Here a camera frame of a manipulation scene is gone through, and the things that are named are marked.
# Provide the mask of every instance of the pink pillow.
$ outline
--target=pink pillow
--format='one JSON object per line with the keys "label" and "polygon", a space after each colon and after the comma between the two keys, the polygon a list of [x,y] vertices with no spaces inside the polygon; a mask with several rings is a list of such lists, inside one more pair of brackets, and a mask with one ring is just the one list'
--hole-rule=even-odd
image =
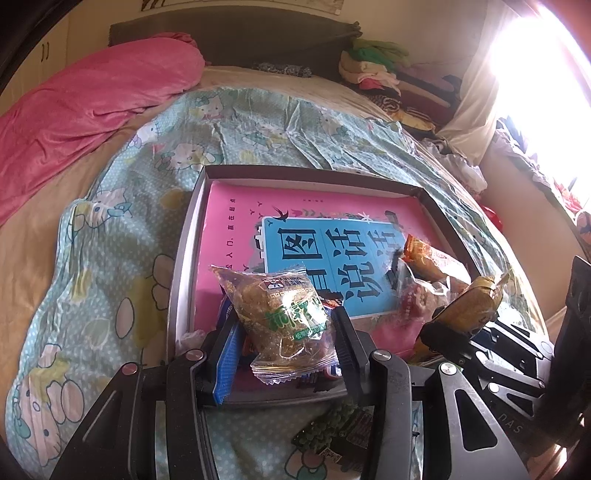
{"label": "pink pillow", "polygon": [[148,38],[89,55],[24,95],[0,117],[0,226],[136,113],[197,85],[204,65],[183,41]]}

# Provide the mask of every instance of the sunlight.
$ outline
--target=sunlight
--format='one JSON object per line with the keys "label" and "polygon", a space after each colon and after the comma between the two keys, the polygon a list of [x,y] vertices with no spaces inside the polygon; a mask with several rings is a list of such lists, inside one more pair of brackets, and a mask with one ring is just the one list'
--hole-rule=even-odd
{"label": "sunlight", "polygon": [[[591,108],[561,51],[563,37],[576,45],[547,10],[543,18],[519,18],[496,39],[491,68],[499,79],[499,114],[523,130],[540,170],[565,186],[579,177],[589,191]],[[577,49],[577,61],[591,72]]]}

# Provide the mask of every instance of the snack bag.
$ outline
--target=snack bag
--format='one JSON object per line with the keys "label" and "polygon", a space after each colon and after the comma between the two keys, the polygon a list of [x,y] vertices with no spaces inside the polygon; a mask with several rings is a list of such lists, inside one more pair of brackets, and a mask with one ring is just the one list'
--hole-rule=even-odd
{"label": "snack bag", "polygon": [[403,260],[423,280],[441,281],[450,277],[452,292],[457,294],[471,282],[468,270],[460,261],[410,234],[404,244]]}
{"label": "snack bag", "polygon": [[332,324],[305,270],[211,268],[259,353],[251,368],[262,382],[284,382],[337,363]]}
{"label": "snack bag", "polygon": [[[493,277],[478,277],[433,321],[443,322],[458,333],[473,337],[494,317],[503,299],[503,287],[508,280],[507,274],[497,281]],[[429,350],[421,339],[417,338],[414,355],[408,362],[416,364],[436,355],[437,353]]]}
{"label": "snack bag", "polygon": [[449,305],[450,289],[442,281],[429,283],[415,278],[406,262],[399,258],[396,297],[400,303],[391,319],[395,325],[427,323],[431,321],[435,310]]}

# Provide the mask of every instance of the mattress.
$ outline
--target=mattress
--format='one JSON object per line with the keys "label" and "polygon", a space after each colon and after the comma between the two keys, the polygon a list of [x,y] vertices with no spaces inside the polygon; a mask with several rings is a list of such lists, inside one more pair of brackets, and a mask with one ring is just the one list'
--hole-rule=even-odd
{"label": "mattress", "polygon": [[[321,107],[364,118],[389,121],[376,105],[350,89],[313,77],[301,79],[237,67],[209,67],[196,89],[212,90],[225,87],[256,87],[307,99]],[[0,228],[0,327],[5,343],[0,349],[0,398],[5,398],[19,367],[19,356],[35,311],[42,302],[54,275],[57,233],[60,215],[75,199],[86,196],[89,188],[109,160],[134,136],[135,131],[170,104],[161,105],[136,116],[94,152],[86,155],[52,179]],[[479,212],[479,207],[464,188],[420,145],[417,154],[446,179],[463,202]],[[516,278],[520,293],[531,316],[531,326],[545,334],[545,325],[531,287],[505,238],[483,216],[483,222],[501,246]],[[5,403],[0,402],[0,422],[4,429]]]}

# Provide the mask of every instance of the screw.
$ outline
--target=screw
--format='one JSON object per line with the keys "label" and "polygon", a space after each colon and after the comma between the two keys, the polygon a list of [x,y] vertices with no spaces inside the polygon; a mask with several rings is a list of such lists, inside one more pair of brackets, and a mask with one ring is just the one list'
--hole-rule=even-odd
{"label": "screw", "polygon": [[125,364],[124,366],[121,367],[121,372],[124,375],[133,375],[137,371],[138,371],[138,365],[135,363],[132,363],[132,362]]}
{"label": "screw", "polygon": [[374,350],[371,355],[374,360],[377,360],[378,362],[387,362],[392,358],[392,354],[387,350]]}
{"label": "screw", "polygon": [[205,354],[198,348],[189,350],[187,353],[185,353],[185,358],[190,362],[199,362],[204,356]]}
{"label": "screw", "polygon": [[455,375],[457,372],[457,367],[453,364],[445,362],[439,365],[439,370],[441,370],[446,375]]}

